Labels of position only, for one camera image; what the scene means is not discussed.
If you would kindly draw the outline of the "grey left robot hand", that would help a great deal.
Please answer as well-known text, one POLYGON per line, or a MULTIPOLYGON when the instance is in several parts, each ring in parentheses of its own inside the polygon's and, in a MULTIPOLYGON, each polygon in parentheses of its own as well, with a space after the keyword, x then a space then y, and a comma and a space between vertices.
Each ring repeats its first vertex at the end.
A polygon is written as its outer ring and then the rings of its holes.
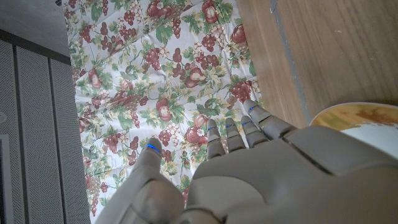
POLYGON ((150 138, 98 223, 396 223, 397 159, 323 126, 298 129, 255 102, 223 147, 207 122, 207 160, 187 194, 160 172, 150 138))

